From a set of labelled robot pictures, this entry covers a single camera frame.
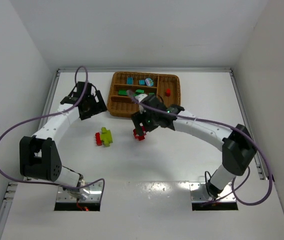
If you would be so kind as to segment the blue lego base piece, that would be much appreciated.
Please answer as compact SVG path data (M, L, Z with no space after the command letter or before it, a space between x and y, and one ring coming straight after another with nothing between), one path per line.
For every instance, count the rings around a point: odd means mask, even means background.
M144 79L139 80L138 83L139 83L139 85L143 85L144 86L145 85L145 80Z

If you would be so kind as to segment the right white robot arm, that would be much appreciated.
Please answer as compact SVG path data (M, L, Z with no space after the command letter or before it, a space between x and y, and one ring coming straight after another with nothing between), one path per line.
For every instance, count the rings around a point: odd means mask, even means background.
M206 193L217 198L225 186L236 176L242 176L254 156L256 147L244 125L235 129L222 128L217 123L196 120L182 106L166 106L154 94L131 95L139 110L131 116L137 136L143 136L158 127L189 134L217 148L222 153L222 163L205 183Z

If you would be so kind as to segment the long green lego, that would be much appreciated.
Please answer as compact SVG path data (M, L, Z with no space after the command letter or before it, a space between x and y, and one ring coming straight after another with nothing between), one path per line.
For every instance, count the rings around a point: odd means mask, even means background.
M119 96L126 96L127 95L127 92L125 90L119 90L118 91L118 95Z

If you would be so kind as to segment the red lego arch piece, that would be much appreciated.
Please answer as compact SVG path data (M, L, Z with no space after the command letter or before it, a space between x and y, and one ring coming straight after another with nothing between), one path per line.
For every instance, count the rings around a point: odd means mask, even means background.
M145 139L145 136L146 136L146 134L147 134L147 132L146 132L144 126L142 126L141 129L142 129L143 135L139 135L139 134L137 133L137 129L136 129L136 128L133 129L133 136L134 136L134 138L135 138L136 140L138 140L138 141L144 140L144 139Z

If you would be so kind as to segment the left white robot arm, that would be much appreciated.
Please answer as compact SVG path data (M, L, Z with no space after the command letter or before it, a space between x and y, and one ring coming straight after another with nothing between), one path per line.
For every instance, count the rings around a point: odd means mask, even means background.
M86 120L107 110L101 91L79 81L58 106L55 116L32 136L19 142L20 173L24 177L46 180L69 192L84 185L83 175L63 166L57 146L68 128L78 119Z

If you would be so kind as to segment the green upturned lego brick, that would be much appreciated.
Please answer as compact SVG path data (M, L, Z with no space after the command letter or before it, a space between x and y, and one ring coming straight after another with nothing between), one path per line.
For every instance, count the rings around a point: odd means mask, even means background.
M136 95L140 95L140 94L144 94L145 93L145 91L143 90L143 89L137 89L136 91L135 91L135 94Z

